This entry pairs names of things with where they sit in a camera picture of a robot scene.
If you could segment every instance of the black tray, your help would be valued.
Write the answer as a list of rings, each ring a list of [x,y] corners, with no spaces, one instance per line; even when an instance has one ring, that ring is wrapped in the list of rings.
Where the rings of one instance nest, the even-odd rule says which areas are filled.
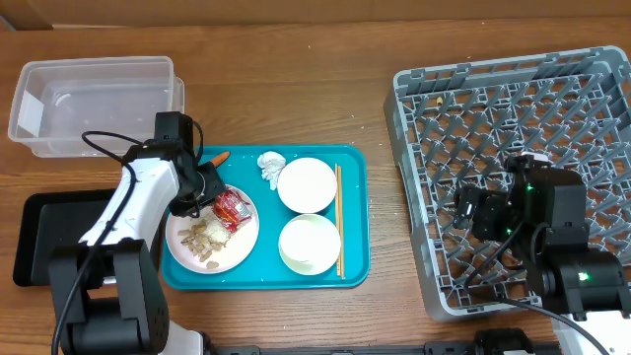
[[[113,189],[104,189],[37,193],[29,197],[24,204],[13,268],[16,285],[48,285],[48,259],[52,251],[79,242],[97,222],[113,193]],[[161,223],[151,249],[156,267],[161,244],[158,236],[163,227]]]

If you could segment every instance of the wooden table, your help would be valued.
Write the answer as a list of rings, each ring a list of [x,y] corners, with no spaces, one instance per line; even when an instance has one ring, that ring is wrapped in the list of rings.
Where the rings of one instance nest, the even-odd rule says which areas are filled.
[[[22,66],[33,60],[167,55],[186,113],[211,144],[350,143],[368,162],[372,269],[350,290],[181,293],[171,317],[218,345],[422,344],[519,326],[554,338],[532,313],[437,323],[423,309],[409,217],[382,104],[403,69],[614,44],[631,53],[629,18],[189,27],[0,34],[0,131]],[[108,159],[39,159],[0,136],[0,353],[46,354],[55,319],[47,287],[19,288],[12,269],[22,206],[36,192],[114,187]]]

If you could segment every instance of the white plate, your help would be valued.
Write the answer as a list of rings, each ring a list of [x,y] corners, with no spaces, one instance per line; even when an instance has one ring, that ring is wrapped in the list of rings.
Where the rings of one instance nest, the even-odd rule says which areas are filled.
[[[316,158],[301,158],[287,165],[278,177],[278,195],[298,213],[317,213],[335,198],[337,178],[333,169]]]
[[[297,232],[296,230],[288,232],[292,229],[288,226],[300,222],[302,224],[299,229],[310,228],[310,230],[303,235],[293,235]],[[308,227],[304,222],[309,222],[311,226]],[[296,238],[293,243],[289,241],[291,238]],[[309,250],[297,249],[300,246]],[[293,259],[283,251],[283,247],[288,248],[287,252],[290,254],[298,257],[306,256],[309,260]],[[308,276],[319,275],[333,266],[341,247],[342,243],[335,225],[326,217],[317,214],[304,214],[292,219],[285,225],[278,239],[278,252],[285,265],[296,273]]]
[[[245,202],[249,203],[248,208],[252,211],[252,218],[233,234],[224,248],[219,251],[213,251],[213,254],[206,261],[200,262],[199,257],[193,256],[188,247],[183,246],[180,242],[182,237],[177,235],[178,231],[190,229],[197,223],[197,220],[174,215],[170,215],[167,220],[167,246],[169,246],[169,250],[175,260],[190,271],[203,274],[216,274],[228,271],[244,261],[256,244],[259,221],[254,203],[238,188],[227,184],[226,187],[238,193]],[[208,261],[215,261],[219,263],[219,266],[208,269],[206,268]]]

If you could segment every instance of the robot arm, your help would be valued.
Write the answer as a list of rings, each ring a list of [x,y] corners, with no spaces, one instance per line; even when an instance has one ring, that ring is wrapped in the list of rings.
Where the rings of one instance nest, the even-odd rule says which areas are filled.
[[[199,355],[204,351],[202,335],[170,321],[149,256],[149,247],[158,243],[153,239],[167,208],[176,216],[198,217],[205,205],[225,191],[212,163],[199,165],[200,157],[193,152],[194,124],[179,112],[157,113],[154,139],[132,146],[122,159],[136,180],[103,242],[97,245],[131,188],[133,174],[127,168],[95,226],[76,246],[53,252],[48,270],[55,314],[58,321],[62,319],[58,327],[64,354],[165,350],[163,354]],[[86,260],[88,268],[80,275],[79,265]],[[73,293],[76,280],[79,287]],[[90,298],[88,290],[114,282],[117,298]],[[53,341],[53,353],[56,349]]]
[[[509,192],[464,186],[456,193],[454,226],[466,229],[470,220],[476,239],[510,243],[544,310],[586,330],[608,353],[631,353],[631,293],[615,255],[589,248],[581,176],[533,155],[511,157],[505,168],[515,174]],[[567,323],[554,319],[553,328],[564,353],[598,353]]]

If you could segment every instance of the plastic storage bin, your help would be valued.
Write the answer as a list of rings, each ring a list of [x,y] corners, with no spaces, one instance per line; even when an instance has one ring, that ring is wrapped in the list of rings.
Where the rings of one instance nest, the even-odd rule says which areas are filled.
[[[464,292],[464,280],[498,244],[482,243],[452,223],[456,189],[475,184],[507,191],[513,177],[503,171],[504,159],[522,151],[581,174],[590,247],[614,253],[631,280],[630,97],[631,66],[612,46],[395,75],[384,111],[425,310],[433,319],[513,308]],[[526,272],[498,261],[471,288],[540,304]]]
[[[153,137],[156,112],[184,112],[184,84],[166,56],[30,62],[22,69],[9,138],[38,157],[100,155],[81,139],[87,130]],[[130,143],[92,140],[115,154]]]

